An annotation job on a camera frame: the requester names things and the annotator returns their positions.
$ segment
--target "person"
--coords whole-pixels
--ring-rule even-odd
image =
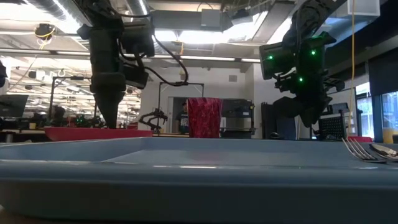
[[[53,106],[52,108],[52,127],[62,127],[64,125],[63,115],[65,114],[65,109],[61,106]]]
[[[177,127],[178,127],[179,133],[186,134],[186,133],[189,133],[187,103],[184,102],[182,104],[182,106],[183,106],[183,110],[181,112],[179,112],[179,114],[177,115],[175,120],[177,121]]]

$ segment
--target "window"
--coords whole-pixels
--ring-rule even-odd
[[[398,129],[398,92],[386,93],[382,96],[383,128]]]
[[[362,136],[374,138],[373,108],[369,82],[355,87],[356,106],[360,114]]]
[[[356,103],[358,109],[362,111],[360,117],[362,136],[374,138],[372,98],[369,96],[358,99]]]

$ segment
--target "yellow cable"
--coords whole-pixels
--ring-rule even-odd
[[[48,34],[44,34],[44,35],[36,35],[36,37],[48,37],[49,35],[53,34],[55,32],[55,27],[51,30],[51,32],[49,32]]]
[[[43,50],[44,46],[47,45],[47,39],[48,39],[48,37],[45,38],[45,41],[43,41],[43,44],[39,47],[39,50]],[[25,74],[22,77],[20,77],[20,79],[18,79],[18,81],[15,84],[13,84],[13,86],[10,86],[6,92],[12,90],[16,85],[18,85],[26,77],[26,75],[30,72],[30,68],[32,68],[32,66],[36,60],[37,60],[37,55],[35,55],[33,62],[29,65]]]
[[[348,120],[348,133],[347,136],[351,134],[351,113],[353,111],[353,92],[354,92],[354,77],[355,77],[355,0],[353,0],[352,12],[352,29],[353,37],[351,39],[351,63],[353,66],[352,76],[351,76],[351,90],[349,93],[349,120]]]

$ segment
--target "computer monitor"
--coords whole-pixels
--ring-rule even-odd
[[[27,95],[0,95],[0,117],[22,117],[27,98]]]

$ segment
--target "red tray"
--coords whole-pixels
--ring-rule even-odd
[[[370,137],[361,137],[361,136],[348,136],[348,139],[357,142],[373,142],[373,139]]]
[[[116,139],[152,137],[152,131],[99,128],[44,128],[45,134],[52,141],[78,141],[94,139]]]

